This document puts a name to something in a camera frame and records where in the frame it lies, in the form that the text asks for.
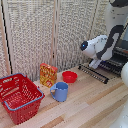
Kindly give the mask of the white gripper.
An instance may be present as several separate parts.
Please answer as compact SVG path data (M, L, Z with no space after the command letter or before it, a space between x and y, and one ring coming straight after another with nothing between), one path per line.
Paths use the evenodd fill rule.
M99 66L100 63L101 63L100 60L94 59L94 60L91 61L91 63L89 64L89 66L91 68L93 68L93 69L96 69Z

